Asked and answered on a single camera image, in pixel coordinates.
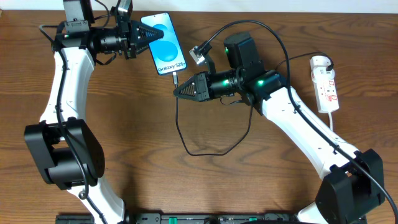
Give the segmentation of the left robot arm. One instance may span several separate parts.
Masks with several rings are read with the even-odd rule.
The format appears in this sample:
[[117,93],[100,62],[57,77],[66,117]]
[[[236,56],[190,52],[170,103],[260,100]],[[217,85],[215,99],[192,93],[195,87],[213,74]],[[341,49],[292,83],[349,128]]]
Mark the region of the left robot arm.
[[103,148],[86,123],[86,97],[99,54],[132,59],[164,33],[132,20],[131,1],[107,9],[106,17],[116,22],[112,28],[95,24],[89,1],[64,0],[63,6],[66,19],[49,39],[55,59],[50,98],[39,122],[25,128],[24,140],[44,182],[88,209],[86,215],[58,215],[57,223],[135,223],[104,175]]

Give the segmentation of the blue Galaxy smartphone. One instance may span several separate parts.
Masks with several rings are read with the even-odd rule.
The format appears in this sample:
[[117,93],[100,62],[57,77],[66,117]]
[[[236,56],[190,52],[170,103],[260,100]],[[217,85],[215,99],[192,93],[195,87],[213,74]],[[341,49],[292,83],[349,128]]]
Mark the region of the blue Galaxy smartphone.
[[164,36],[149,44],[150,52],[158,75],[167,75],[185,70],[186,60],[182,52],[171,16],[167,12],[141,18],[141,22],[161,30]]

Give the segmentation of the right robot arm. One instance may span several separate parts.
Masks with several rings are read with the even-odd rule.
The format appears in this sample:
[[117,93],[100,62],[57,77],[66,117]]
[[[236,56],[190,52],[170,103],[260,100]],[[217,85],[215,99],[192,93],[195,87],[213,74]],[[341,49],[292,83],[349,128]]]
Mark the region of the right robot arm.
[[203,102],[239,94],[291,138],[322,182],[314,202],[297,213],[299,222],[355,223],[389,199],[380,156],[341,139],[302,102],[286,78],[265,69],[248,33],[227,37],[224,47],[230,69],[223,72],[215,70],[208,42],[192,48],[194,61],[208,68],[181,84],[174,95]]

